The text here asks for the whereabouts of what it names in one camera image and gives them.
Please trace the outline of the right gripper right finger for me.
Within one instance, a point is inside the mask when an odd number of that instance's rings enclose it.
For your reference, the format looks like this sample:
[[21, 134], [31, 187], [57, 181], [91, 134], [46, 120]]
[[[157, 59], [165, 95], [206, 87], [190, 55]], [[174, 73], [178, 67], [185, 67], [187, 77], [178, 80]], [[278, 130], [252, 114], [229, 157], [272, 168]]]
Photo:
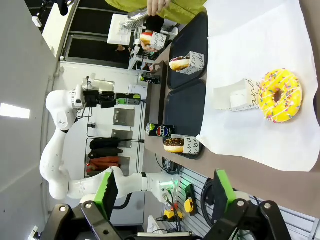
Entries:
[[212, 217], [203, 209], [211, 227], [205, 240], [229, 240], [240, 231], [248, 231], [255, 240], [290, 240], [291, 236], [279, 206], [271, 200], [258, 205], [236, 196], [225, 170], [217, 169], [203, 187], [213, 196]]

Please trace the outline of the person's left hand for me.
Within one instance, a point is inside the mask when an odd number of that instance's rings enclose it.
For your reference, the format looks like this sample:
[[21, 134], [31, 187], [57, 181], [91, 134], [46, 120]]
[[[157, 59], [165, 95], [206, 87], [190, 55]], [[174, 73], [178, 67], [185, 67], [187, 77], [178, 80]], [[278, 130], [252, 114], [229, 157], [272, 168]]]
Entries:
[[150, 45], [146, 45], [144, 42], [140, 42], [140, 45], [141, 45], [141, 47], [142, 47], [142, 49], [144, 50], [144, 51], [147, 51], [147, 52], [154, 52], [154, 53], [157, 53], [158, 52], [158, 50], [156, 50], [155, 48], [152, 48], [152, 47], [150, 47]]

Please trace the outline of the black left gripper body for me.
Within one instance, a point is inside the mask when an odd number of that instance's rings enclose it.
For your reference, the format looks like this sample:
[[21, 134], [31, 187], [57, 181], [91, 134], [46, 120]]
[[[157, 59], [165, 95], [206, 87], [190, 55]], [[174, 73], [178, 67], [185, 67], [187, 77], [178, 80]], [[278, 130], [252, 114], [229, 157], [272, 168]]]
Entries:
[[85, 106], [87, 108], [96, 108], [100, 105], [100, 92], [98, 90], [86, 90], [83, 92]]

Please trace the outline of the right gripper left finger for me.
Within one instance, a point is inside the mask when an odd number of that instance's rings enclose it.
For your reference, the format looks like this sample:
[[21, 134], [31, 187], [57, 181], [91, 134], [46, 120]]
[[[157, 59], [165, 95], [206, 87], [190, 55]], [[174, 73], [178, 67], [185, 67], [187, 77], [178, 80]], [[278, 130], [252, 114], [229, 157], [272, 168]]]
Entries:
[[77, 207], [57, 204], [42, 232], [43, 240], [76, 240], [81, 233], [92, 232], [97, 240], [120, 240], [110, 222], [118, 188], [114, 173], [108, 172], [94, 197]]

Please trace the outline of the person's right hand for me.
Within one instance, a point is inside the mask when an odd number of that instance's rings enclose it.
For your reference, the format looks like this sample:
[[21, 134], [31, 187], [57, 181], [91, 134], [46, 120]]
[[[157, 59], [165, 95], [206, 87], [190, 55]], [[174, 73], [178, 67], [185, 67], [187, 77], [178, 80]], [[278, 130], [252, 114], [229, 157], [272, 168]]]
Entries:
[[171, 0], [147, 0], [147, 14], [154, 17], [171, 3]]

